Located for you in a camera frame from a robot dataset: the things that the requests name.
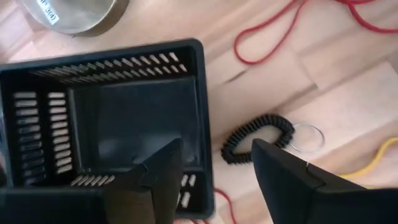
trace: wooden floor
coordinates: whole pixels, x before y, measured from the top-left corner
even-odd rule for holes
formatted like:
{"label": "wooden floor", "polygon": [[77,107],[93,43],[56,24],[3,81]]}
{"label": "wooden floor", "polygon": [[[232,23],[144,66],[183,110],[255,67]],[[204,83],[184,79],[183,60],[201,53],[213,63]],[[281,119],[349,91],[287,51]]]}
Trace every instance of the wooden floor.
{"label": "wooden floor", "polygon": [[[95,38],[47,31],[11,0],[0,0],[0,62],[130,47],[195,37],[205,46],[215,186],[234,201],[239,224],[272,223],[252,165],[227,166],[218,150],[240,124],[267,112],[293,123],[312,123],[326,135],[319,152],[291,153],[330,172],[363,166],[379,145],[398,136],[398,35],[360,28],[347,8],[332,0],[312,0],[292,36],[268,62],[240,63],[231,49],[237,33],[273,15],[289,0],[132,0],[123,18]],[[372,23],[398,27],[398,1],[358,7]],[[293,14],[244,40],[240,50],[258,58],[280,39]],[[260,137],[269,139],[270,132]],[[309,146],[319,139],[297,139]],[[249,148],[249,141],[242,148]],[[398,187],[398,149],[386,154],[370,174],[353,182]],[[230,224],[226,202],[216,198],[212,224]]]}

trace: coiled black cord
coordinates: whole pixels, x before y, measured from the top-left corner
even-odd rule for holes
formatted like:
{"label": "coiled black cord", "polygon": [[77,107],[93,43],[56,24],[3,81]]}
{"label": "coiled black cord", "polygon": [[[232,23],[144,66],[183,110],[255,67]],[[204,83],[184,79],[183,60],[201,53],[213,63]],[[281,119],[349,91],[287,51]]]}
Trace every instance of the coiled black cord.
{"label": "coiled black cord", "polygon": [[248,135],[265,126],[274,126],[282,131],[282,134],[274,143],[278,148],[285,148],[293,138],[295,129],[290,121],[276,114],[265,114],[242,125],[228,137],[221,149],[221,156],[225,162],[228,164],[245,164],[252,162],[251,152],[234,154],[234,150]]}

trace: black plastic basket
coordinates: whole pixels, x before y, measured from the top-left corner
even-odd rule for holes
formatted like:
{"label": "black plastic basket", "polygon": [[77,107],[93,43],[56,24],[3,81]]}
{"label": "black plastic basket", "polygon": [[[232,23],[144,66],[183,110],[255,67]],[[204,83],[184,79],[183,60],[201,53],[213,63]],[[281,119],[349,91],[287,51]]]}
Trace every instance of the black plastic basket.
{"label": "black plastic basket", "polygon": [[2,65],[0,85],[8,187],[106,184],[182,138],[177,218],[213,212],[199,41]]}

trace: red cord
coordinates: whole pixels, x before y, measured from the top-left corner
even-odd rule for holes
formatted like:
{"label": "red cord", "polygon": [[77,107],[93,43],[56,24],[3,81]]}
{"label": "red cord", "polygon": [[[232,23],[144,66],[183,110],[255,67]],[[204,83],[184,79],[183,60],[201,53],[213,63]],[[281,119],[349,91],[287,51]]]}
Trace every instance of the red cord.
{"label": "red cord", "polygon": [[[343,3],[343,4],[347,5],[348,8],[349,8],[349,11],[353,15],[354,19],[362,27],[364,27],[364,28],[366,28],[366,29],[368,29],[370,31],[373,31],[373,32],[376,32],[376,33],[380,33],[380,34],[398,34],[398,29],[380,28],[380,27],[377,27],[377,26],[374,26],[374,25],[370,24],[368,21],[365,21],[361,17],[361,15],[358,13],[356,8],[355,8],[355,5],[367,4],[367,3],[370,3],[370,2],[374,2],[376,0],[334,0],[334,1],[340,2],[340,3]],[[289,25],[289,28],[287,29],[285,34],[282,36],[281,40],[276,44],[276,46],[267,55],[263,56],[263,58],[260,58],[258,60],[248,60],[248,59],[245,59],[245,58],[243,58],[241,56],[241,54],[239,53],[238,47],[239,47],[239,44],[241,42],[241,39],[245,35],[253,33],[253,32],[257,32],[257,31],[267,27],[271,23],[273,23],[276,20],[278,20],[281,16],[283,16],[286,13],[288,13],[289,10],[292,8],[292,6],[295,5],[298,2],[300,2],[299,6],[298,6],[298,8],[296,10],[296,13],[294,15],[294,18],[293,18],[292,22]],[[302,8],[304,7],[305,3],[307,3],[307,2],[308,2],[308,0],[291,0],[291,2],[289,2],[285,7],[283,7],[279,12],[277,12],[277,14],[272,16],[270,19],[268,19],[268,20],[266,20],[266,21],[264,21],[264,22],[262,22],[262,23],[260,23],[260,24],[258,24],[256,26],[254,26],[254,27],[250,27],[250,28],[244,29],[235,38],[234,45],[233,45],[235,56],[241,62],[243,62],[245,64],[248,64],[248,65],[257,65],[259,63],[262,63],[262,62],[266,61],[271,56],[273,56],[273,54],[278,51],[280,46],[285,42],[285,40],[290,35],[291,31],[293,30],[294,26],[296,25],[297,20],[299,19],[299,15],[300,15],[300,12],[301,12]]]}
{"label": "red cord", "polygon": [[[223,196],[227,200],[228,205],[229,205],[229,212],[231,213],[232,222],[233,222],[233,224],[238,224],[236,219],[235,219],[235,214],[234,214],[234,210],[233,210],[233,207],[232,207],[232,200],[230,199],[230,197],[225,192],[223,192],[220,189],[214,189],[214,192],[220,194],[221,196]],[[193,224],[199,224],[195,220],[191,220],[191,221],[192,221]],[[210,224],[210,222],[208,222],[207,220],[203,220],[203,222],[204,222],[204,224]]]}

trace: stainless steel pot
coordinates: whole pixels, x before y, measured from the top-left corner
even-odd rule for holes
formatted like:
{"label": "stainless steel pot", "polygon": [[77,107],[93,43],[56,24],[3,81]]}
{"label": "stainless steel pot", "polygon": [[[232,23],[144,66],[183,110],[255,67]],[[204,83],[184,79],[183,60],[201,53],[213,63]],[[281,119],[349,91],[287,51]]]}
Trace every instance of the stainless steel pot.
{"label": "stainless steel pot", "polygon": [[100,35],[120,20],[129,0],[22,0],[49,29],[70,35]]}

